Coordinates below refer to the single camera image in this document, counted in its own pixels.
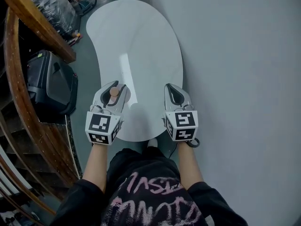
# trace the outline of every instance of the white table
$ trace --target white table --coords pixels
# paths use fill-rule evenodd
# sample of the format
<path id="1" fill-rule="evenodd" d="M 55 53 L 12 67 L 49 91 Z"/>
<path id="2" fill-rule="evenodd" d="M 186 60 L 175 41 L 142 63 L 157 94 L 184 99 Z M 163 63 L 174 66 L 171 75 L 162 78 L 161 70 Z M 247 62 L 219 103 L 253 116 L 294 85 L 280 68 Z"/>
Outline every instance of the white table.
<path id="1" fill-rule="evenodd" d="M 164 86 L 182 87 L 183 82 L 180 46 L 168 21 L 147 3 L 118 0 L 91 15 L 87 33 L 102 86 L 119 81 L 131 92 L 117 137 L 137 142 L 160 135 L 165 131 Z"/>

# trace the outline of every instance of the wooden knob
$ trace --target wooden knob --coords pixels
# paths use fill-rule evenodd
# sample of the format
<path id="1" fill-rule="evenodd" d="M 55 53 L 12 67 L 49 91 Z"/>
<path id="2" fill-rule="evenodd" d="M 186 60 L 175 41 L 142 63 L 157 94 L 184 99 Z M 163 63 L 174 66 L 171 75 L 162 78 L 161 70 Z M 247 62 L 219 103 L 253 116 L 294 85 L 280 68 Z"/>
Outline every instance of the wooden knob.
<path id="1" fill-rule="evenodd" d="M 110 95 L 113 97 L 117 97 L 119 94 L 119 89 L 117 87 L 112 87 L 110 89 Z"/>

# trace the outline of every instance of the plastic-wrapped box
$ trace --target plastic-wrapped box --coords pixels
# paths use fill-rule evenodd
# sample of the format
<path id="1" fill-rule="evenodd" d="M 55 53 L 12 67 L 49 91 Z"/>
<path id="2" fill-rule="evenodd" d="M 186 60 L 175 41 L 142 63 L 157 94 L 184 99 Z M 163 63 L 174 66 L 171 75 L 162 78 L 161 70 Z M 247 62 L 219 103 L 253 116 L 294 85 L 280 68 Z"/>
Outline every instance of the plastic-wrapped box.
<path id="1" fill-rule="evenodd" d="M 68 0 L 33 0 L 55 30 L 66 40 L 78 29 L 79 18 Z"/>

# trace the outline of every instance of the cube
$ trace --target cube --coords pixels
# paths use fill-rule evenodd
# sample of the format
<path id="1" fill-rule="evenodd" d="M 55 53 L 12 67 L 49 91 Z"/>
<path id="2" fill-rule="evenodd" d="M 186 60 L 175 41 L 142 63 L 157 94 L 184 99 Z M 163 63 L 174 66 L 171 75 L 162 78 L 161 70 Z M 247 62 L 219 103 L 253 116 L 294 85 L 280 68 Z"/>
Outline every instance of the cube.
<path id="1" fill-rule="evenodd" d="M 166 112 L 165 127 L 173 141 L 191 141 L 198 130 L 198 112 Z"/>
<path id="2" fill-rule="evenodd" d="M 85 131 L 89 142 L 111 145 L 120 129 L 120 116 L 87 112 Z"/>

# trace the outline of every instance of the white shoe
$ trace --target white shoe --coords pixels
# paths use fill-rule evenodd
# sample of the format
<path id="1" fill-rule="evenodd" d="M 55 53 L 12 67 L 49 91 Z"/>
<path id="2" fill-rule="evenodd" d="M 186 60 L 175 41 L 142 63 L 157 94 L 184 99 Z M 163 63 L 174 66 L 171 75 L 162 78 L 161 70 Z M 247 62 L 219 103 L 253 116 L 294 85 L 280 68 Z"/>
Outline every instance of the white shoe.
<path id="1" fill-rule="evenodd" d="M 153 147 L 158 147 L 158 141 L 156 138 L 153 138 L 151 140 L 149 140 L 148 144 L 147 144 L 147 147 L 149 146 L 153 146 Z"/>

